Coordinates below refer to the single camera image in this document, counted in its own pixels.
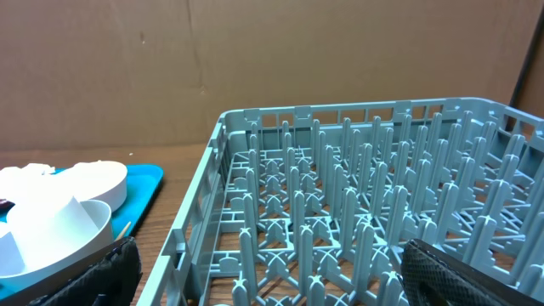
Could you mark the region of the white napkin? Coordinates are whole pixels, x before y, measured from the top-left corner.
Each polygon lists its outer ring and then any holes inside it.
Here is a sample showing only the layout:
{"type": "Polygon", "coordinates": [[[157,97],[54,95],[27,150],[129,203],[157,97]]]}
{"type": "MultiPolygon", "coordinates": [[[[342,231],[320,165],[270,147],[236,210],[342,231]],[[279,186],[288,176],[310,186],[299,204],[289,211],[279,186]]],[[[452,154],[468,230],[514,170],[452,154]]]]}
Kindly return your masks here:
{"type": "Polygon", "coordinates": [[[5,167],[1,170],[1,185],[15,184],[55,172],[55,167],[42,163],[29,163],[24,167],[5,167]]]}

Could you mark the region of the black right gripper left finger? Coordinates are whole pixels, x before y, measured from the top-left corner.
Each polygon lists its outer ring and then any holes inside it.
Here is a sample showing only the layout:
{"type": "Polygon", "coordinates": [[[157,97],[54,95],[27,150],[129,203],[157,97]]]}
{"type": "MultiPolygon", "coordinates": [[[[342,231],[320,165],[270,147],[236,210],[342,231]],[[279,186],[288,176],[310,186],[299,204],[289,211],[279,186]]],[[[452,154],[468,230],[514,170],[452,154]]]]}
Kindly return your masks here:
{"type": "Polygon", "coordinates": [[[120,239],[98,262],[31,306],[129,305],[142,277],[139,249],[132,236],[120,239]]]}

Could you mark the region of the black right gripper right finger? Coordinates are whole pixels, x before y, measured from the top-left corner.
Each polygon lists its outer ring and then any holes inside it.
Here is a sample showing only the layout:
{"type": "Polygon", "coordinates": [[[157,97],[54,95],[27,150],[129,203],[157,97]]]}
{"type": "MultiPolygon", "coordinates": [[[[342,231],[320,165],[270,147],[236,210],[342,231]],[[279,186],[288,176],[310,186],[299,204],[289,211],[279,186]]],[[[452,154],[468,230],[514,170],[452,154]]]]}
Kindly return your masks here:
{"type": "Polygon", "coordinates": [[[410,305],[543,305],[419,239],[405,244],[400,275],[410,305]]]}

